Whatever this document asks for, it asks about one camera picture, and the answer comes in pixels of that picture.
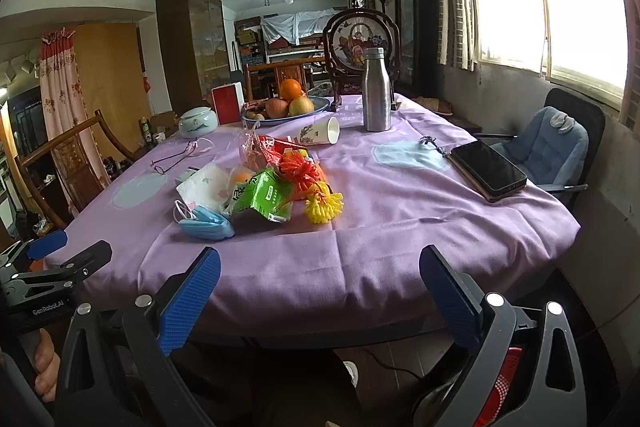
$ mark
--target red box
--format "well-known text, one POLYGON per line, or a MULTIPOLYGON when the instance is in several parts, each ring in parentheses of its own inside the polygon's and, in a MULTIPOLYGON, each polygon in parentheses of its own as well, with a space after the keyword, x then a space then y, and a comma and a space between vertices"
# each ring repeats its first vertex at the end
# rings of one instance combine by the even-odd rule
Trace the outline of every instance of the red box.
POLYGON ((213 109, 218 115, 218 123, 234 123, 240 121, 240 111, 244 105, 242 84, 235 82, 211 89, 213 109))

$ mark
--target green snack bag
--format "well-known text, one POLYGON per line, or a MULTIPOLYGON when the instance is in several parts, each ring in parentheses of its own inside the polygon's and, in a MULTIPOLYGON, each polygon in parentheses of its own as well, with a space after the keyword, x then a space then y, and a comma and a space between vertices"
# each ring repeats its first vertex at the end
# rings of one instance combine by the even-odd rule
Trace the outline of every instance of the green snack bag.
POLYGON ((276 208, 291 195, 292 190, 293 186, 278 177, 273 169, 265 169, 246 183, 237 184, 221 210, 223 214, 233 216, 252 208, 269 221, 284 223, 291 219, 293 203, 289 201, 278 211, 276 208))

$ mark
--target white ceramic jar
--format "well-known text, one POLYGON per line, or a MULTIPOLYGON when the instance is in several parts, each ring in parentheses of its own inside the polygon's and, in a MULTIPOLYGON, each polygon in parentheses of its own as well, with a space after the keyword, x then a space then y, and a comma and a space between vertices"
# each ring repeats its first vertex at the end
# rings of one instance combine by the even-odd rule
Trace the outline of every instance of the white ceramic jar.
POLYGON ((218 127, 218 116, 209 107, 188 110, 178 121, 180 136, 193 140, 205 136, 218 127))

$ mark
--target cable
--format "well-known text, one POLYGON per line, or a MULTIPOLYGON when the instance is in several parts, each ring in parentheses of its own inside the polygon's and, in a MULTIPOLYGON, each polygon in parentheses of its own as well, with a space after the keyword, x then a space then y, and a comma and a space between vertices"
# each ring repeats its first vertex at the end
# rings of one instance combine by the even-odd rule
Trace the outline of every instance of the cable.
POLYGON ((622 308, 618 313, 616 313, 615 315, 613 315, 613 317, 611 317, 610 319, 607 319, 606 321, 604 321, 601 325, 599 325, 596 328, 593 328, 593 330, 587 331, 586 333, 581 334, 579 337, 577 337, 574 342, 579 342, 582 339, 588 337, 589 335, 592 335, 593 333, 595 333, 596 331, 601 330, 602 328, 604 328, 605 326, 609 326, 614 320, 616 320, 616 318, 620 317, 620 315, 622 315, 624 312, 626 312, 629 308, 631 308, 631 306, 633 306, 638 299, 640 299, 640 294, 638 294, 636 297, 634 297, 634 299, 629 302, 629 304, 627 304, 624 308, 622 308))
POLYGON ((392 371, 402 371, 403 373, 408 373, 418 381, 422 380, 422 378, 419 377, 417 373, 414 373, 409 369, 403 369, 402 367, 394 367, 393 365, 388 365, 388 363, 382 362, 382 360, 380 360, 376 355, 374 355, 373 352, 368 347, 364 347, 363 349, 370 354, 371 358, 373 358, 373 360, 375 360, 378 363, 378 365, 381 365, 385 369, 391 369, 392 371))

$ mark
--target blue chair cushion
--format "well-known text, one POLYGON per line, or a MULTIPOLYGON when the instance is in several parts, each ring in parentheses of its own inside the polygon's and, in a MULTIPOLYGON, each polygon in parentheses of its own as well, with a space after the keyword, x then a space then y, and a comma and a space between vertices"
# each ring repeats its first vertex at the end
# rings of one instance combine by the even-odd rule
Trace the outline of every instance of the blue chair cushion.
POLYGON ((560 134, 550 122, 558 113, 555 107, 543 107, 522 134, 492 146, 536 185, 573 184, 582 172, 589 145, 587 131, 575 122, 572 130, 560 134))

